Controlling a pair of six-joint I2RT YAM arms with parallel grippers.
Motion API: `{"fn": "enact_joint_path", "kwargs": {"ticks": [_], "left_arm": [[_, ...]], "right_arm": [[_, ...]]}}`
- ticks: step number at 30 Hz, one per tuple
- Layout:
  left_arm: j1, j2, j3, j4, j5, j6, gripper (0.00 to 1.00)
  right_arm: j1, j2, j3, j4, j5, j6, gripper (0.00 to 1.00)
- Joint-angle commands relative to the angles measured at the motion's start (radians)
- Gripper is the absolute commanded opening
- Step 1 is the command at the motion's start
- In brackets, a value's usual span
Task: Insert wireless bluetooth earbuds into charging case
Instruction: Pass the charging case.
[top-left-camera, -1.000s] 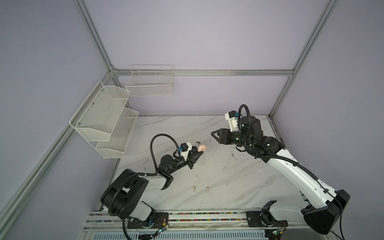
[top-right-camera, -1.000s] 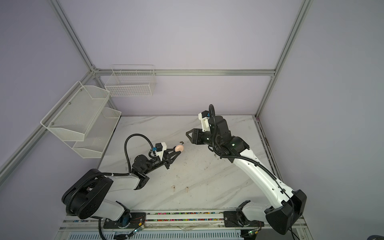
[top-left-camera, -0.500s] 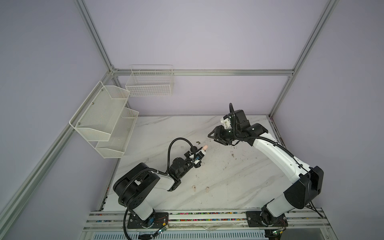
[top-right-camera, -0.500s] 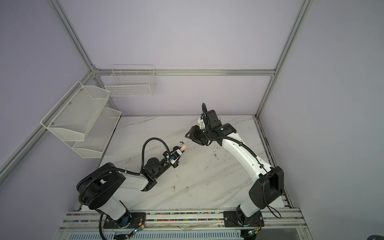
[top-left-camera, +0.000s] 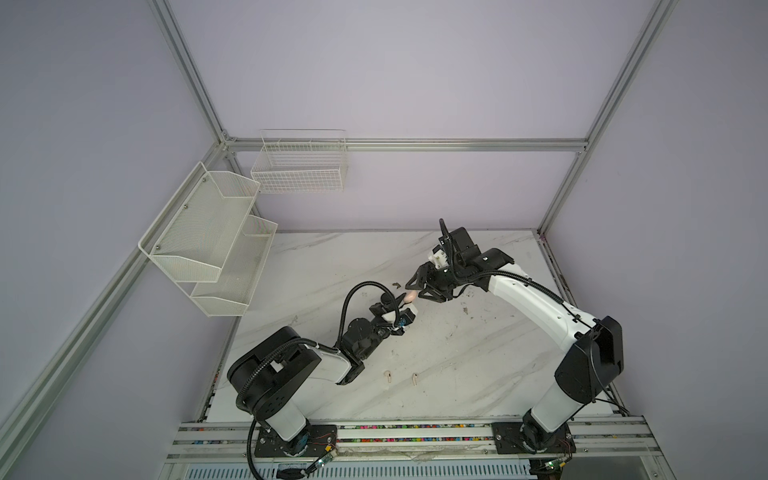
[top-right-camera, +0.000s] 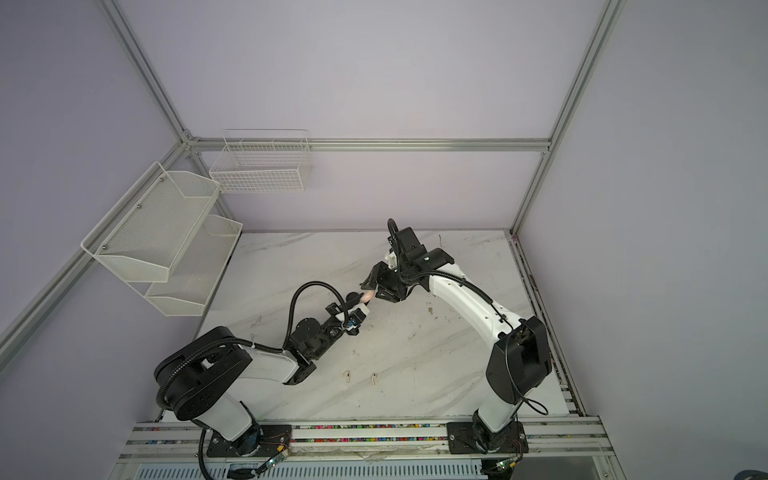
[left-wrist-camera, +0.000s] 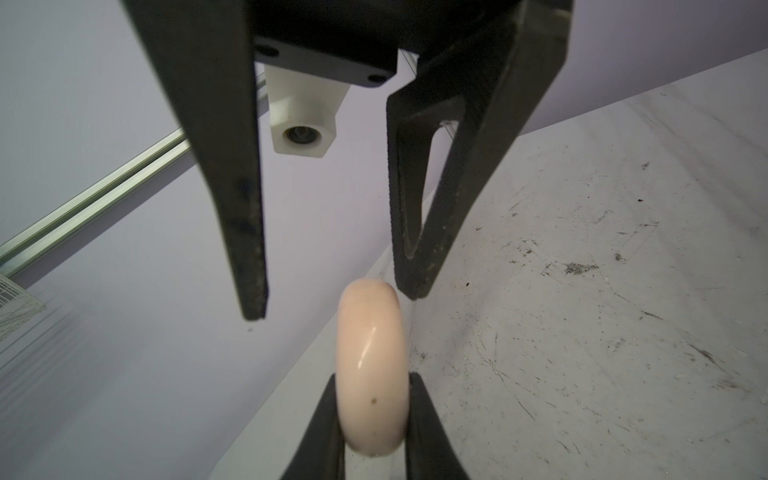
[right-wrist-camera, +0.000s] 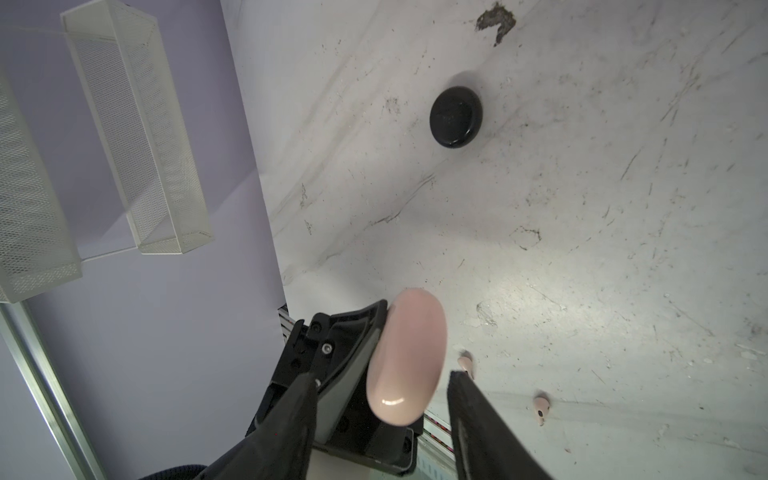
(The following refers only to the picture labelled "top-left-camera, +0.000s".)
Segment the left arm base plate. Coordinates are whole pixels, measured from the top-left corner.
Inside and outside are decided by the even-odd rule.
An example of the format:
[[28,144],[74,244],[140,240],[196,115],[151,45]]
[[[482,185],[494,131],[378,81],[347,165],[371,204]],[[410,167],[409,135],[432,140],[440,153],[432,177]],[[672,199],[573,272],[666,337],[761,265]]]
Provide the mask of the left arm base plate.
[[272,428],[261,429],[253,440],[256,458],[316,458],[328,453],[337,442],[335,425],[309,424],[290,441]]

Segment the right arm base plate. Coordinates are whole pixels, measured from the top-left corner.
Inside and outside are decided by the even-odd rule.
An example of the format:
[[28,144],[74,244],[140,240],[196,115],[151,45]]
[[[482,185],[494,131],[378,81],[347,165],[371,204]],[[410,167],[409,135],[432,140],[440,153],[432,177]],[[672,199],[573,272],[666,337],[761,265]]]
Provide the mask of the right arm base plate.
[[575,442],[567,423],[546,432],[533,422],[494,422],[492,437],[498,454],[573,454]]

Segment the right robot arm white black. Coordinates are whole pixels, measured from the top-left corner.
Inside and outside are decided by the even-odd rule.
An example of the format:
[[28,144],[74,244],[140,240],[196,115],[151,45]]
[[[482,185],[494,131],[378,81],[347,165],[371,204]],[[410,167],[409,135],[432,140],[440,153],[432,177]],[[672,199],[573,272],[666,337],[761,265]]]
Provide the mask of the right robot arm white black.
[[522,432],[542,443],[599,396],[616,406],[609,387],[624,370],[619,322],[578,309],[534,280],[506,252],[481,250],[465,228],[440,228],[437,245],[405,288],[436,303],[451,301],[468,287],[481,289],[524,314],[564,352],[553,384],[525,413]]

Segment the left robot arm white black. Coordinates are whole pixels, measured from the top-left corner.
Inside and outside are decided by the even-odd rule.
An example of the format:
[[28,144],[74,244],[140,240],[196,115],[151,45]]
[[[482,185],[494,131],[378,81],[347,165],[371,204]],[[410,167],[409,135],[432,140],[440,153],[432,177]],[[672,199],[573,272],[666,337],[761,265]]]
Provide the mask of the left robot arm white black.
[[229,367],[236,408],[286,443],[306,437],[310,423],[293,397],[312,379],[351,383],[384,341],[404,335],[418,310],[404,294],[396,300],[397,306],[383,298],[370,307],[371,319],[352,320],[336,347],[303,338],[291,327],[276,331]]

